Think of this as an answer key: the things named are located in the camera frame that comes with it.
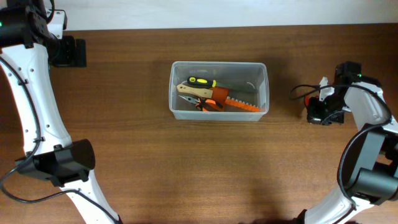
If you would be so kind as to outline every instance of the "black cable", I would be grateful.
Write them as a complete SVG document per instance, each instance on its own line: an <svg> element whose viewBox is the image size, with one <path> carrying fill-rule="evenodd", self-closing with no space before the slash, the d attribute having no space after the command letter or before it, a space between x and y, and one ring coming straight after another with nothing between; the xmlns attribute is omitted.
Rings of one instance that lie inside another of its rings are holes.
<svg viewBox="0 0 398 224"><path fill-rule="evenodd" d="M49 24L52 20L52 18L54 17L54 13L55 13L55 3L54 0L50 0L51 2L51 14L48 16L48 18L45 19L45 21L47 22L47 24Z"/></svg>
<svg viewBox="0 0 398 224"><path fill-rule="evenodd" d="M304 94L304 95L301 95L301 96L292 98L292 92L293 92L295 89L297 89L297 88L299 88L299 87L302 87L302 86L310 87L310 85L298 85L298 86L294 87L294 88L290 91L290 93L289 93L289 99L290 99L290 100L301 99L301 98L303 98L303 97L306 97L306 96L308 96L308 95L311 95L312 93L315 93L315 92L320 91L320 90L325 89L325 88L330 88L330 87L332 87L332 88L341 88L341 87L346 88L346 87L352 87L352 88L359 88L359 89L361 89L361 90L364 90L364 91L368 92L371 96L375 97L375 99L377 99L377 101L382 105L382 107L383 107L383 108L387 111L387 113L388 113L388 118L385 120L385 122L380 123L380 124L369 125L367 128L364 128L364 129L360 130L358 133L356 133L356 134L351 138L351 140L349 140L348 144L346 145L346 147L345 147L345 149L344 149L344 151L343 151L343 154L341 155L340 163L339 163L338 170L337 170L337 183L338 183L338 185L339 185L339 187L340 187L340 190L341 190L341 192L343 193L343 195L352 203L353 209L356 210L356 202L347 194L347 192L346 192L346 190L345 190L345 188L344 188L344 186L343 186L343 180L342 180L342 178L341 178L342 173L343 173L343 164L344 164L345 158L346 158L346 156L347 156L347 153L348 153L349 149L351 148L351 146L353 145L353 143L355 142L355 140L357 140L357 138L360 137L360 135L362 135L362 134L364 134L364 133L366 133L366 132L368 132L368 131L370 131L370 130L372 130L372 129L380 128L380 127L383 127L384 125L387 125L387 124L391 123L391 120L392 120L392 113L391 113L391 110L390 110L390 108L387 106L387 104L380 98L380 96L377 95L377 93L375 93L375 92L371 91L370 89L368 89L368 88L366 88L366 87L363 87L363 86L352 85L352 84L327 85L327 86L318 87L318 88L314 89L313 91L310 91L310 92L308 92L308 93L306 93L306 94Z"/></svg>
<svg viewBox="0 0 398 224"><path fill-rule="evenodd" d="M21 78L21 76L17 73L17 71L7 62L5 61L2 57L0 57L0 62L3 63L12 73L13 75L15 75L15 77L18 79L18 82L20 84L20 86L24 89L26 98L28 99L29 102L29 106L30 109L32 110L32 114L34 117L34 121L35 121L35 126L36 126L36 140L35 142L35 146L33 148L33 150L27 155L26 159L21 162L20 164L16 165L15 168L11 169L9 172L7 172L6 174L4 174L1 178L0 178L0 188L1 191L9 198L17 201L17 202L21 202L21 203L38 203L38 202L43 202L45 200L60 196L60 195L64 195L67 193L75 193L81 197L83 197L84 199L86 199L87 201L89 201L90 203L92 203L93 205L95 205L97 208L99 208L101 211L103 211L108 217L110 217L110 219L112 219L113 222L115 223L120 223L117 219L113 218L113 216L105 209L103 208L101 205L99 205L98 203L96 203L95 201L93 201L92 199L88 198L86 195L84 195L83 193L81 193L79 190L66 190L63 192L58 192L43 198L39 198L39 199L35 199L35 200L26 200L26 199L22 199L19 197L16 197L15 195L11 194L10 192L8 192L6 190L6 188L3 186L3 182L13 173L15 173L16 171L18 171L19 169L25 167L33 158L33 155L37 152L37 150L39 149L40 143L41 143L41 129L40 129L40 123L39 123L39 117L37 116L37 112L35 109L35 106L33 104L33 100L32 97L26 87L26 82Z"/></svg>
<svg viewBox="0 0 398 224"><path fill-rule="evenodd" d="M310 88L316 89L316 88L318 88L319 86L318 86L318 85L307 85L307 84L303 84L303 85L298 85L298 86L296 86L293 90L295 90L295 89L298 88L298 87L310 87ZM304 107L305 107L306 109L308 109L308 108L307 108L307 104L306 104L306 102L305 102L305 98L303 98L303 103L304 103Z"/></svg>

